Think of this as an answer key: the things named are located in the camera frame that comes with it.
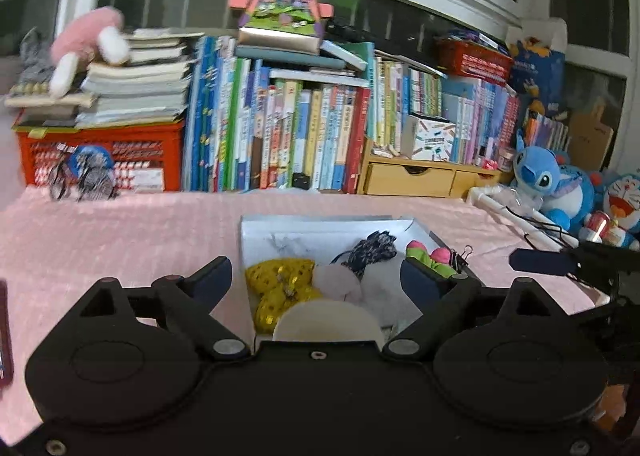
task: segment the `pink bedsheet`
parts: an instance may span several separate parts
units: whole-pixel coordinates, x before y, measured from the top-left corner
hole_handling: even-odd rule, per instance
[[[469,264],[489,286],[509,286],[521,275],[510,269],[507,257],[526,246],[510,228],[461,200],[268,191],[137,195],[78,204],[54,203],[29,188],[0,213],[0,277],[9,288],[15,363],[14,382],[0,399],[0,437],[13,444],[38,425],[24,384],[26,361],[101,277],[117,277],[123,286],[147,286],[165,274],[190,275],[215,256],[227,256],[236,278],[214,316],[251,341],[246,285],[238,277],[243,214],[413,216],[457,250],[473,245]],[[593,306],[567,279],[536,279],[569,313]]]

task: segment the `tissue box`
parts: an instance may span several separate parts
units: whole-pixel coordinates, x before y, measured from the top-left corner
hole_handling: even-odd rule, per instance
[[[448,162],[456,125],[441,118],[408,115],[402,126],[400,152],[412,160]]]
[[[539,42],[527,40],[533,37]],[[550,116],[558,112],[564,78],[566,23],[562,19],[526,19],[511,26],[506,39],[514,59],[509,86],[527,95],[529,109]]]

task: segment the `red plastic basket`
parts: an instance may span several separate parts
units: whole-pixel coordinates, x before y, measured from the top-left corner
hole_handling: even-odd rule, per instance
[[[513,59],[475,42],[441,39],[439,65],[452,75],[475,77],[504,86],[509,81]]]
[[[116,183],[121,190],[133,189],[130,184],[132,172],[156,169],[155,173],[158,173],[161,169],[164,190],[179,191],[183,125],[180,121],[76,132],[47,131],[41,138],[34,136],[37,132],[18,130],[24,181],[29,185],[46,185],[51,167],[60,159],[55,145],[63,142],[68,146],[94,144],[108,150],[115,162]]]

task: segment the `pink plush toy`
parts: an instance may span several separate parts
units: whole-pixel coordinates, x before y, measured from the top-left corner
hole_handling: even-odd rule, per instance
[[[51,60],[56,66],[49,81],[51,96],[63,97],[80,68],[100,51],[109,64],[122,64],[129,57],[129,45],[120,35],[124,18],[115,8],[92,10],[71,22],[51,45]]]

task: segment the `cardboard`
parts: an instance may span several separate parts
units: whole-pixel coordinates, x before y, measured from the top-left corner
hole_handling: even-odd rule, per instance
[[[591,113],[573,112],[569,120],[569,158],[585,171],[599,171],[609,150],[613,129],[601,123],[605,104],[599,100]]]
[[[539,40],[534,46],[527,39]],[[542,115],[558,112],[564,80],[566,23],[562,19],[524,19],[522,28],[510,26],[506,43],[514,59],[509,86],[528,95],[527,105]]]

